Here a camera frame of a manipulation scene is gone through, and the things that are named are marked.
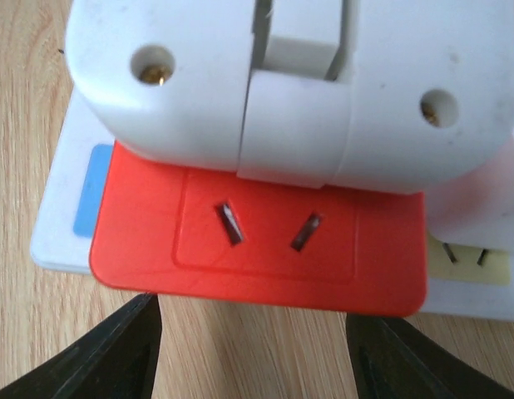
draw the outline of white plastic block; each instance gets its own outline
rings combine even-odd
[[[351,123],[331,183],[414,193],[494,156],[514,126],[514,2],[355,3],[338,78],[351,86]]]
[[[304,47],[311,42],[300,39],[305,31],[317,36],[320,29],[336,31],[342,19],[347,23],[343,37],[334,39],[347,46],[345,57],[333,64],[333,71],[339,71],[337,81],[330,83],[336,91],[327,97],[312,85],[310,101],[311,95],[304,94],[294,101],[297,108],[287,106],[290,114],[300,114],[299,121],[321,120],[321,112],[331,109],[342,114],[329,114],[332,121],[347,116],[345,140],[331,155],[317,145],[314,151],[291,156],[284,151],[287,145],[278,150],[278,138],[264,131],[260,134],[274,145],[241,142],[247,91],[253,86],[253,0],[75,0],[67,28],[67,61],[77,88],[109,131],[137,154],[166,163],[236,171],[241,158],[241,176],[320,186],[326,175],[329,185],[410,194],[455,179],[492,158],[514,126],[514,1],[345,4],[347,12],[340,9],[341,1],[278,0],[270,14],[273,25],[283,15],[292,17],[280,25],[294,29],[294,42]],[[306,21],[314,22],[314,30]],[[272,51],[273,33],[269,55],[277,53]],[[292,61],[294,53],[277,54]],[[307,54],[311,62],[323,59]],[[142,67],[157,61],[174,67],[163,86],[136,79]],[[281,99],[292,93],[281,91],[290,90],[293,72],[271,73],[282,77],[259,98],[284,109]],[[257,101],[251,99],[250,113],[269,108]],[[273,112],[270,108],[264,114]],[[288,123],[280,125],[284,129]],[[291,129],[281,133],[290,143],[296,135],[300,143],[310,142],[306,128],[292,123]],[[334,129],[319,129],[318,134],[322,142],[336,143]],[[251,145],[259,147],[253,150]],[[340,162],[329,173],[338,150]],[[264,160],[268,165],[252,172],[243,158],[254,153],[262,157],[255,167]],[[284,159],[276,160],[278,155]],[[308,166],[320,163],[321,169],[314,171]],[[275,179],[285,174],[290,177]]]
[[[343,0],[274,0],[264,68],[324,79],[340,46]]]
[[[342,157],[348,101],[343,88],[328,81],[255,71],[238,176],[323,186],[333,178]]]
[[[486,164],[426,191],[437,239],[514,252],[514,134]]]
[[[146,158],[235,171],[253,46],[251,0],[75,0],[67,63],[77,90]],[[173,71],[162,86],[145,67]]]

